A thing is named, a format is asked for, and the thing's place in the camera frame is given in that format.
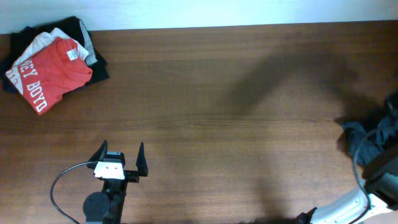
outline folded clothes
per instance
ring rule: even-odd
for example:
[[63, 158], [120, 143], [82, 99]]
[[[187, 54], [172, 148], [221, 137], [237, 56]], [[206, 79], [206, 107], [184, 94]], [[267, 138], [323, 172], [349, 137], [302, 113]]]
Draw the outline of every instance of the folded clothes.
[[77, 48], [74, 40], [57, 37], [32, 58], [6, 72], [38, 114], [49, 110], [64, 93], [90, 80], [93, 71], [78, 57]]
[[[25, 49], [24, 53], [12, 64], [13, 67], [18, 66], [22, 62], [29, 59], [31, 56], [36, 54], [37, 52], [41, 51], [44, 47], [50, 45], [52, 42], [55, 41], [55, 38], [61, 37], [62, 39], [70, 39], [66, 33], [58, 28], [54, 28], [51, 33], [43, 32], [37, 35], [32, 43]], [[88, 56], [88, 51], [79, 44], [79, 42], [75, 41], [77, 44], [77, 52], [80, 59], [85, 60]]]
[[107, 64], [106, 60], [94, 49], [90, 33], [87, 31], [83, 22], [79, 18], [73, 16], [44, 26], [35, 28], [26, 27], [20, 33], [11, 34], [11, 53], [0, 63], [0, 77], [4, 90], [14, 93], [18, 92], [15, 86], [5, 77], [5, 72], [12, 67], [12, 64], [24, 53], [25, 49], [37, 35], [43, 32], [50, 33], [54, 28], [62, 30], [89, 52], [85, 62], [93, 70], [93, 75], [86, 85], [109, 78], [105, 70], [105, 65]]

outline wooden table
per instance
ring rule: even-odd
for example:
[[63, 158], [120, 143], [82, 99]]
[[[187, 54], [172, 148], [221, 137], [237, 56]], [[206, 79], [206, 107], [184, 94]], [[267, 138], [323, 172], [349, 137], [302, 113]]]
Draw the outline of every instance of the wooden table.
[[[104, 139], [127, 169], [146, 147], [149, 176], [128, 186], [124, 223], [237, 223], [330, 203], [356, 186], [334, 120], [363, 117], [398, 88], [397, 39], [388, 21], [93, 32], [109, 80], [42, 116], [0, 92], [0, 223], [69, 223], [50, 185]], [[92, 173], [55, 188], [81, 222], [102, 188]]]

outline cable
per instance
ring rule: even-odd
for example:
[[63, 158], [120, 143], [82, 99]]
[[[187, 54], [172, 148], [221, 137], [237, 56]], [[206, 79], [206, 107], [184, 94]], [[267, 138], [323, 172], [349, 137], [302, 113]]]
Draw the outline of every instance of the cable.
[[357, 161], [358, 161], [358, 155], [359, 155], [359, 152], [360, 152], [360, 150], [361, 150], [361, 146], [365, 143], [365, 141], [367, 141], [368, 140], [368, 138], [370, 137], [370, 136], [372, 136], [372, 135], [374, 135], [374, 134], [377, 134], [378, 132], [380, 132], [380, 131], [386, 131], [386, 130], [395, 130], [395, 131], [398, 131], [398, 127], [384, 127], [384, 128], [377, 128], [377, 129], [373, 129], [372, 131], [370, 131], [370, 132], [368, 132], [366, 135], [365, 135], [365, 137], [363, 137], [362, 138], [362, 140], [359, 142], [359, 144], [358, 144], [358, 147], [356, 148], [356, 150], [355, 150], [355, 153], [354, 153], [354, 159], [353, 159], [353, 170], [354, 170], [354, 175], [355, 175], [355, 179], [356, 179], [356, 183], [358, 184], [358, 187], [362, 190], [362, 192], [365, 194], [365, 196], [366, 196], [366, 200], [367, 200], [367, 203], [366, 203], [366, 209], [365, 209], [365, 211], [363, 211], [363, 213], [361, 213], [356, 219], [354, 219], [353, 221], [351, 221], [349, 224], [354, 224], [354, 223], [356, 223], [357, 221], [359, 221], [360, 219], [362, 219], [364, 216], [365, 216], [365, 214], [367, 214], [367, 212], [371, 209], [371, 198], [370, 198], [370, 196], [369, 196], [369, 194], [368, 194], [368, 192], [366, 191], [366, 189], [365, 189], [365, 187], [364, 187], [364, 185], [362, 184], [362, 182], [361, 182], [361, 178], [359, 177], [359, 174], [358, 174], [358, 166], [357, 166]]
[[52, 185], [51, 185], [51, 189], [50, 189], [50, 199], [51, 199], [52, 205], [54, 205], [55, 209], [57, 209], [58, 212], [60, 212], [62, 215], [66, 216], [66, 217], [69, 218], [72, 222], [74, 222], [74, 223], [76, 223], [76, 224], [79, 224], [79, 222], [76, 221], [74, 218], [70, 217], [69, 215], [67, 215], [65, 212], [63, 212], [63, 211], [61, 210], [61, 208], [58, 207], [58, 205], [57, 205], [57, 204], [55, 203], [55, 201], [54, 201], [54, 197], [53, 197], [53, 193], [52, 193], [52, 192], [53, 192], [53, 190], [54, 190], [55, 184], [57, 183], [57, 181], [58, 181], [64, 174], [66, 174], [67, 172], [69, 172], [70, 170], [72, 170], [72, 169], [74, 169], [74, 168], [76, 168], [76, 167], [80, 167], [80, 166], [87, 165], [87, 164], [94, 164], [94, 163], [96, 163], [96, 162], [82, 162], [82, 163], [80, 163], [80, 164], [77, 164], [77, 165], [74, 165], [74, 166], [72, 166], [72, 167], [67, 168], [67, 169], [64, 170], [60, 175], [58, 175], [57, 178], [55, 178], [55, 180], [52, 182]]

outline white label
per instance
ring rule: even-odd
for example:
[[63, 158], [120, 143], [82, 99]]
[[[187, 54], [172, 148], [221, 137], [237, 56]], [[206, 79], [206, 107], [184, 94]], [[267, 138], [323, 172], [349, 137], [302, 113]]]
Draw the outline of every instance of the white label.
[[108, 155], [120, 155], [120, 152], [107, 152]]
[[99, 161], [94, 170], [95, 177], [104, 179], [124, 180], [123, 166], [120, 162], [101, 162]]
[[69, 57], [69, 60], [75, 60], [77, 58], [77, 50], [71, 49], [70, 51], [67, 52], [67, 55]]

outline white lettering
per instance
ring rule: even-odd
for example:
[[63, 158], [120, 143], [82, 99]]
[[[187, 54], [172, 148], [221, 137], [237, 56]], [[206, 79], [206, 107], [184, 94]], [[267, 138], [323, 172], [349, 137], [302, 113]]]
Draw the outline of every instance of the white lettering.
[[31, 96], [31, 97], [35, 97], [35, 96], [37, 96], [37, 94], [39, 94], [39, 93], [41, 93], [41, 92], [42, 92], [42, 87], [39, 86], [39, 87], [37, 87], [36, 89], [34, 89], [34, 90], [31, 91], [30, 96]]
[[47, 106], [47, 102], [46, 102], [46, 101], [43, 101], [41, 104], [39, 104], [39, 105], [36, 106], [37, 112], [42, 111], [46, 106]]
[[32, 83], [32, 84], [29, 84], [29, 85], [27, 85], [26, 87], [27, 87], [27, 89], [28, 89], [29, 91], [32, 91], [33, 89], [35, 89], [35, 88], [38, 87], [38, 86], [40, 86], [40, 81], [35, 82], [35, 83]]
[[29, 74], [24, 75], [24, 78], [26, 78], [29, 75], [37, 75], [36, 69], [33, 69]]
[[27, 70], [28, 68], [29, 68], [29, 66], [27, 66], [27, 65], [21, 66], [21, 72], [24, 72], [24, 71]]
[[33, 101], [33, 103], [36, 104], [36, 102], [39, 101], [39, 100], [44, 100], [43, 92], [40, 94], [40, 96], [36, 100]]
[[20, 94], [24, 94], [24, 88], [22, 87], [21, 76], [19, 75], [18, 68], [14, 67], [6, 72], [6, 76], [10, 79], [11, 83], [18, 89]]
[[22, 62], [22, 63], [21, 63], [21, 66], [22, 66], [22, 65], [27, 65], [27, 66], [28, 66], [30, 63], [32, 63], [32, 59], [28, 59], [28, 60], [26, 60], [25, 62]]

